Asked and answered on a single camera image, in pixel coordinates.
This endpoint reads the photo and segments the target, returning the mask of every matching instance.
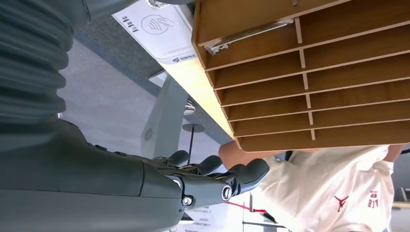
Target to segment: wooden shelf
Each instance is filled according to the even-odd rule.
[[[311,129],[326,129],[374,123],[410,121],[410,101],[359,106],[312,112],[312,123],[307,113],[238,121],[235,137],[275,134]]]
[[[381,31],[305,50],[302,69],[297,52],[216,70],[215,89],[310,73],[410,53],[410,26]]]
[[[309,148],[380,145],[407,143],[410,122],[389,122],[352,127],[259,135],[241,138],[241,147],[247,152],[298,150]]]
[[[202,2],[201,20],[197,43],[204,46],[226,36],[270,23],[276,20],[294,18],[349,0],[301,1],[297,7],[289,0],[206,0]]]
[[[261,102],[304,94],[302,75],[218,90],[222,106]]]
[[[239,121],[307,112],[305,96],[224,107],[229,110],[228,121]]]
[[[303,28],[300,45],[295,24],[291,24],[230,44],[229,49],[210,56],[205,69],[220,69],[407,25],[410,7],[407,0],[397,0],[395,4],[386,0],[353,0],[302,15],[299,20]]]
[[[300,74],[301,71],[299,53],[287,53],[215,70],[215,89],[278,79]]]
[[[245,151],[410,142],[410,1],[199,0],[197,9],[194,47]],[[283,19],[294,23],[204,51]]]

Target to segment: human arm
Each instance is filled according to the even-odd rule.
[[[404,149],[404,146],[406,146],[406,144],[390,145],[387,155],[383,160],[387,162],[394,162],[400,155],[401,151]]]
[[[264,159],[269,156],[280,154],[284,151],[246,152],[238,147],[235,141],[220,146],[219,157],[226,169],[237,164],[247,165],[254,159]]]

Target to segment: robotic arm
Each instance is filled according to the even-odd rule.
[[[223,203],[268,172],[261,159],[210,174],[218,157],[179,168],[184,151],[153,160],[108,152],[57,118],[73,32],[133,2],[0,1],[0,231],[163,231],[185,208]]]

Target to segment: round disc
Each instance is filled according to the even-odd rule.
[[[194,127],[194,131],[193,131],[194,133],[200,133],[200,132],[205,131],[205,128],[201,125],[198,125],[198,124],[188,123],[188,124],[182,125],[182,129],[184,129],[184,131],[188,131],[188,132],[192,132],[192,127]]]

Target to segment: white t-shirt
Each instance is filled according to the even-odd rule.
[[[267,158],[270,170],[252,192],[255,204],[293,232],[382,232],[394,198],[387,150],[361,146],[297,151],[289,162]]]

